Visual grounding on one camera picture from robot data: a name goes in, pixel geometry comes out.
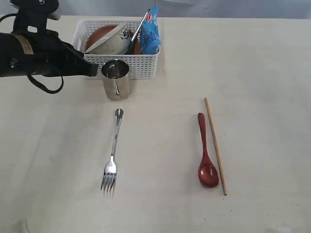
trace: blue snack package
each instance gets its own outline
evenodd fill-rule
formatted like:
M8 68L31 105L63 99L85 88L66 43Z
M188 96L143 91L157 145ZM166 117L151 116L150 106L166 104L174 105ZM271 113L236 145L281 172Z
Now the blue snack package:
M156 23L159 6L154 6L142 23L140 31L140 53L156 54L159 51L161 41L159 38L159 29Z

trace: wooden chopstick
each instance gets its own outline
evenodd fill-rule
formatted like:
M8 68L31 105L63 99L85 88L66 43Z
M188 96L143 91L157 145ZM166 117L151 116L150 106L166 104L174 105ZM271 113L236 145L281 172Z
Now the wooden chopstick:
M205 101L205 105L206 105L206 110L207 110L207 115L208 115L208 119L209 119L210 128L212 130L213 141L214 141L214 146L215 146L215 151L216 151L216 156L217 156L217 163L218 163L219 172L220 172L220 178L222 179L224 195L226 196L227 195L227 188L225 187L225 176L224 176L222 161L221 161L220 153L219 153L219 149L218 149L217 138L216 138L216 134L215 134L212 114L210 112L210 108L209 108L209 104L208 104L207 98L204 98L204 101Z

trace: silver fork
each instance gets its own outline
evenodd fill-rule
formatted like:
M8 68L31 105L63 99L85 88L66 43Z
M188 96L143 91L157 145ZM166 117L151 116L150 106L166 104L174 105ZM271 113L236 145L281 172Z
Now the silver fork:
M117 164L115 163L115 156L116 156L116 146L117 146L118 134L119 134L120 125L121 125L121 121L122 121L122 117L123 117L123 110L117 109L115 116L117 117L117 121L116 121L116 125L115 125L115 135L113 138L112 152L111 152L110 160L105 166L103 181L102 181L102 185L101 185L101 190L104 187L104 192L106 191L106 187L107 187L107 192L108 191L110 192L112 187L114 189L116 186L118 168L117 168Z

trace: stainless steel cup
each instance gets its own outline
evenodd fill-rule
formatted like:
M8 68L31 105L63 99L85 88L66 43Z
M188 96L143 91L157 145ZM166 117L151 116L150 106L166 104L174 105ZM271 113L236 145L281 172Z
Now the stainless steel cup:
M131 93L130 67L122 60L103 64L102 74L106 95L112 100L122 100Z

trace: basket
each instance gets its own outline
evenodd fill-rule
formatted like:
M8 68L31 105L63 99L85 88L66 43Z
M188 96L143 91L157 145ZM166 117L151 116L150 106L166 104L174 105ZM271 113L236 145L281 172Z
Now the basket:
M98 28L109 24L120 24L127 22L127 28L135 31L140 19L82 19L78 22L73 36L72 44L78 51L85 52L85 45L89 36ZM84 58L92 63L99 64L96 77L88 79L102 79L102 65L112 59L121 59L130 66L131 79L152 79L156 75L156 65L160 50L154 55L91 55L85 54Z

